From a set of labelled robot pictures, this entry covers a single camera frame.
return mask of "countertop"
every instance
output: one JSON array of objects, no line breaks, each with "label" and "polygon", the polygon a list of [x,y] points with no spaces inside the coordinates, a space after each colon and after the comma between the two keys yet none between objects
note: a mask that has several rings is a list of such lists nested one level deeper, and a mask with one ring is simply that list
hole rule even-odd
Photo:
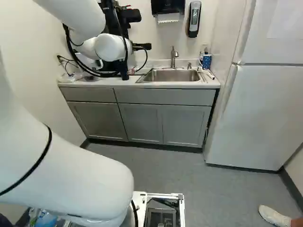
[{"label": "countertop", "polygon": [[216,89],[220,88],[221,84],[217,78],[210,79],[206,74],[204,78],[206,82],[152,82],[152,83],[136,83],[136,81],[146,74],[150,68],[143,68],[141,75],[129,76],[129,80],[122,80],[120,77],[102,78],[95,82],[75,81],[73,83],[58,83],[59,87],[112,87],[112,88],[187,88],[187,89]]}]

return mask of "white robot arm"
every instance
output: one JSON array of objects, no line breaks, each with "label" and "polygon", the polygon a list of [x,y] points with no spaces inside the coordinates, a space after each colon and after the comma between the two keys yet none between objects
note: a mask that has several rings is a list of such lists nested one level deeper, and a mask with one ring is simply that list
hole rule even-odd
[{"label": "white robot arm", "polygon": [[[62,21],[70,30],[73,48],[91,59],[116,61],[125,58],[122,37],[101,32],[106,25],[105,15],[96,0],[34,0]],[[128,56],[132,44],[125,39]]]},{"label": "white robot arm", "polygon": [[[95,0],[35,2],[72,28],[79,52],[125,58],[121,37],[100,34],[105,16]],[[0,58],[0,202],[56,211],[85,226],[120,226],[133,196],[131,171],[53,133],[19,105],[4,74]]]}]

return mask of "cabinet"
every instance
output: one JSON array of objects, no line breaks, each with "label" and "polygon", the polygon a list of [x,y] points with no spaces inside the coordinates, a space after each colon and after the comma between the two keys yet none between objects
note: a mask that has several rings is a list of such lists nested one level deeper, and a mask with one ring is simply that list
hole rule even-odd
[{"label": "cabinet", "polygon": [[129,141],[163,143],[160,105],[119,104]]},{"label": "cabinet", "polygon": [[163,144],[202,147],[211,107],[161,106]]},{"label": "cabinet", "polygon": [[88,138],[201,148],[211,89],[61,87]]},{"label": "cabinet", "polygon": [[68,102],[87,137],[127,141],[116,103]]},{"label": "cabinet", "polygon": [[129,141],[202,147],[209,106],[119,104]]}]

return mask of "sneaker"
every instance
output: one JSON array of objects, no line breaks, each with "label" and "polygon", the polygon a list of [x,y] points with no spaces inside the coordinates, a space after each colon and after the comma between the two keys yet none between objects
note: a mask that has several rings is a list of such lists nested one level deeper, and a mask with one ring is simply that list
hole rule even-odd
[{"label": "sneaker", "polygon": [[262,216],[262,218],[269,222],[270,224],[273,224],[278,227],[291,227],[290,221],[291,218],[284,216],[274,209],[271,209],[270,207],[260,205],[259,206],[259,213]]}]

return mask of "floor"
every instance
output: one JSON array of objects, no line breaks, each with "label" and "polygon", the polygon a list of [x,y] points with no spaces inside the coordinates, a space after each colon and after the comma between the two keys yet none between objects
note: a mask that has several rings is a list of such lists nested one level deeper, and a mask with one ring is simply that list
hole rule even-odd
[{"label": "floor", "polygon": [[260,204],[302,215],[279,175],[208,167],[194,153],[100,144],[87,150],[128,166],[136,191],[183,193],[187,227],[272,227],[259,216]]}]

